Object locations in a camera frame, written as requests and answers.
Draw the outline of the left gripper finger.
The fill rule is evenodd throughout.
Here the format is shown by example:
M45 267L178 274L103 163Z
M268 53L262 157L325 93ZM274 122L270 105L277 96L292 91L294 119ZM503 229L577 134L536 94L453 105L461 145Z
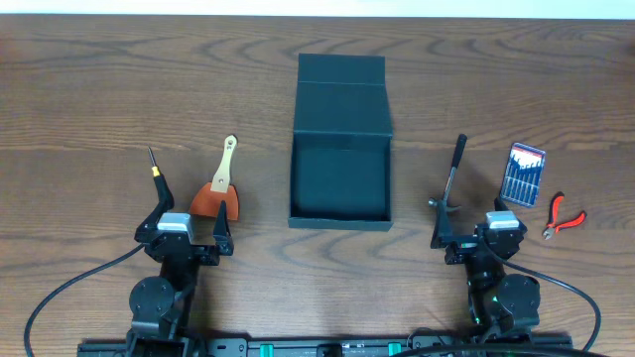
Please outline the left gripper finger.
M155 229L162 215L173 209L175 205L174 197L166 185L158 186L157 193L159 201L153 211L143 222L143 227L147 229Z
M217 244L230 244L232 241L227 217L227 205L224 200L220 202L212 236Z

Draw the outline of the precision screwdriver set case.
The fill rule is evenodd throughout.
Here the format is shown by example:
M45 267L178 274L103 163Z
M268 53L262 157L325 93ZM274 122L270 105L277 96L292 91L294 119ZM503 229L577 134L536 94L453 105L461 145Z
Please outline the precision screwdriver set case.
M540 192L546 152L522 143L511 146L500 188L500 197L525 207L533 207Z

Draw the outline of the orange scraper wooden handle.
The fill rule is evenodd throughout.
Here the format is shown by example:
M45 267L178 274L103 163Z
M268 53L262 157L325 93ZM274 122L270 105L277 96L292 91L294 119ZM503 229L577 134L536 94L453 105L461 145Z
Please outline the orange scraper wooden handle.
M238 141L234 135L225 138L223 154L212 180L207 182L195 195L189 213L198 216L216 217L222 203L226 204L227 218L239 220L239 198L236 187L231 183L232 156Z

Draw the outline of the small claw hammer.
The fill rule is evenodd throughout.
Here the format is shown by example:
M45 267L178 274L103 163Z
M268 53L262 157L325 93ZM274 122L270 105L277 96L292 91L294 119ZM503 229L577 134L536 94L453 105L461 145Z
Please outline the small claw hammer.
M465 148L465 144L467 142L467 136L465 134L459 134L456 140L456 144L454 147L454 152L452 155L451 166L449 175L444 187L443 197L441 199L430 198L429 206L434 208L444 208L447 212L455 212L460 210L460 205L449 205L448 198L450 194L450 189L453 184L453 180L455 177L455 173L458 169L460 160L463 155L463 151Z

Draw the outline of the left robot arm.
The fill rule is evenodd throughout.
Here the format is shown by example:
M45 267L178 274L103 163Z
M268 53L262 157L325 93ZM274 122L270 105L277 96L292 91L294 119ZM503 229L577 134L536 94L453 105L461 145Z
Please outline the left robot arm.
M197 276L202 266L217 266L233 254L227 204L217 207L213 245L194 244L191 216L173 213L174 198L166 187L159 202L138 226L134 239L161 265L160 273L141 280L131 291L133 313L127 336L128 356L205 356L207 342L189 330Z

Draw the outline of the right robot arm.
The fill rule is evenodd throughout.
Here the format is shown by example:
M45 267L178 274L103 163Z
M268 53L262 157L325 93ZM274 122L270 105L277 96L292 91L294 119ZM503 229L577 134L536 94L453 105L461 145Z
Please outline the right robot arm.
M473 340L528 340L540 322L540 284L526 275L507 274L504 265L515 255L527 227L499 199L470 234L452 231L455 211L443 200L430 199L436 210L431 247L444 250L444 262L463 265L467 277L468 308L476 324Z

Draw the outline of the black yellow screwdriver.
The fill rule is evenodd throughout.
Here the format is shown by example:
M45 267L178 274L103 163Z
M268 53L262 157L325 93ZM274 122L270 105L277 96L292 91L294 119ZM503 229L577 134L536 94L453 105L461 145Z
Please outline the black yellow screwdriver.
M166 181L165 176L161 172L152 148L148 148L148 154L152 165L152 173L153 173L153 181L155 184L155 188L157 190L158 199L160 202L164 203L169 209L174 207L174 198L169 189L168 183Z

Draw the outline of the dark green open box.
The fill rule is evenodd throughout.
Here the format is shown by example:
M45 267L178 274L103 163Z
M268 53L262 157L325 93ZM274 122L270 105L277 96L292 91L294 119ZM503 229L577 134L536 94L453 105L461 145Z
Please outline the dark green open box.
M292 228L388 231L393 127L377 56L299 56Z

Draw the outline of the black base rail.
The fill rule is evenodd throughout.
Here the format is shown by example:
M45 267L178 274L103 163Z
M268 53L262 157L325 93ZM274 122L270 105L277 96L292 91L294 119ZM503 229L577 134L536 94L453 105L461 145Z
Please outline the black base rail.
M207 340L155 340L128 337L124 341L86 340L78 357L198 356L198 357L372 357L395 356L415 349L466 345L470 341L431 333L411 337L361 339L214 338Z

